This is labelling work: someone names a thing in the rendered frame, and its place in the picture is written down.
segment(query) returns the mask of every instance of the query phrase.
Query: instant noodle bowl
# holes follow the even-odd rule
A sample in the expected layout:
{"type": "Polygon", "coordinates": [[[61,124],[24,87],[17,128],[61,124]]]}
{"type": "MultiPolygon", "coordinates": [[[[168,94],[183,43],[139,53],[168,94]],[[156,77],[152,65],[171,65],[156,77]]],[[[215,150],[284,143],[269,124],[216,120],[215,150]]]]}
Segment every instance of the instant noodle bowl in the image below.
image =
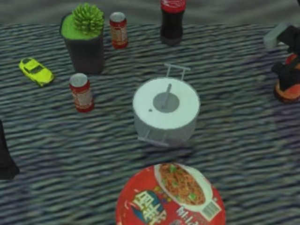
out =
{"type": "Polygon", "coordinates": [[[164,163],[147,167],[123,188],[117,225],[225,225],[218,191],[198,170],[164,163]]]}

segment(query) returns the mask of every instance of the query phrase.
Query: noodles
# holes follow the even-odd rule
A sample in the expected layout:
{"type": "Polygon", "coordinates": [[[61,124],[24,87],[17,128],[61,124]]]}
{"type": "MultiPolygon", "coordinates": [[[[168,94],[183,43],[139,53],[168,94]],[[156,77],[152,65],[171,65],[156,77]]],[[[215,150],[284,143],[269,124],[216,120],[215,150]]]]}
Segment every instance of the noodles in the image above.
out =
{"type": "Polygon", "coordinates": [[[205,202],[205,196],[199,184],[179,165],[162,164],[159,172],[164,187],[180,203],[200,205],[205,202]]]}

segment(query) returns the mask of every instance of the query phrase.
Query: table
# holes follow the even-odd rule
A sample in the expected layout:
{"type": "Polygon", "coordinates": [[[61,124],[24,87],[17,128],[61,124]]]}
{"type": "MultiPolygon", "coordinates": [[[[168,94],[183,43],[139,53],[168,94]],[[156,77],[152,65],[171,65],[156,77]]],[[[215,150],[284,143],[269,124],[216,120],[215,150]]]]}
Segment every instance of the table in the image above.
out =
{"type": "Polygon", "coordinates": [[[272,94],[275,61],[262,37],[274,25],[186,25],[181,45],[166,47],[156,25],[129,25],[129,46],[114,50],[105,28],[105,69],[90,75],[96,108],[77,113],[74,73],[58,25],[0,27],[0,118],[21,170],[0,182],[1,225],[114,225],[119,192],[140,169],[177,161],[199,169],[220,191],[229,225],[300,223],[300,107],[272,94]],[[56,75],[40,88],[18,62],[33,56],[56,75]],[[137,141],[131,100],[164,63],[191,67],[199,93],[197,130],[185,147],[137,141]]]}

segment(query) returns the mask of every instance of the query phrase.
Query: green plant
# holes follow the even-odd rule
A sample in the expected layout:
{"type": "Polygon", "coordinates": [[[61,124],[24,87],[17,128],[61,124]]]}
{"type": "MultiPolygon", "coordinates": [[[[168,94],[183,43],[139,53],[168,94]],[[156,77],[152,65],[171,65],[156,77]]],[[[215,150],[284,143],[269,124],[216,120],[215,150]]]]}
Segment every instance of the green plant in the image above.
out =
{"type": "Polygon", "coordinates": [[[74,26],[85,35],[98,34],[104,24],[103,12],[96,5],[80,4],[72,12],[74,26]]]}

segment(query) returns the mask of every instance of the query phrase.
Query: gray wall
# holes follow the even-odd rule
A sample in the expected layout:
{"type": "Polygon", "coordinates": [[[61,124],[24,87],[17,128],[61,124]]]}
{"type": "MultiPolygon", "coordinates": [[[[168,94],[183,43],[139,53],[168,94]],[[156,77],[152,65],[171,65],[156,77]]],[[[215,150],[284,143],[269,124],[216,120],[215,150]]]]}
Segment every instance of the gray wall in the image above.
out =
{"type": "MultiPolygon", "coordinates": [[[[80,0],[0,0],[0,23],[59,23],[80,0]]],[[[159,0],[88,0],[106,15],[122,11],[132,24],[160,23],[159,0]]],[[[184,23],[300,21],[297,0],[187,0],[184,23]]]]}

